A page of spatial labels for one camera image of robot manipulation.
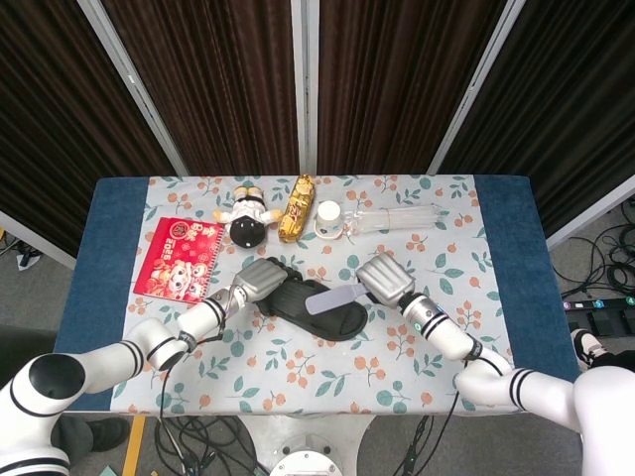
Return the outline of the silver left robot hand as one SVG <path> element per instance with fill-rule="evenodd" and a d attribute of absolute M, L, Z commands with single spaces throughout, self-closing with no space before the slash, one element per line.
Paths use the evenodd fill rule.
<path fill-rule="evenodd" d="M 237 273 L 231 287 L 239 302 L 256 302 L 266 298 L 287 277 L 282 267 L 261 258 Z"/>

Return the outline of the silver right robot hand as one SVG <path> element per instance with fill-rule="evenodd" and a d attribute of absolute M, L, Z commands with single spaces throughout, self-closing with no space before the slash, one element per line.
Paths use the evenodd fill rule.
<path fill-rule="evenodd" d="M 356 277 L 379 303 L 390 308 L 396 308 L 405 295 L 415 291 L 414 278 L 387 253 L 362 265 Z"/>

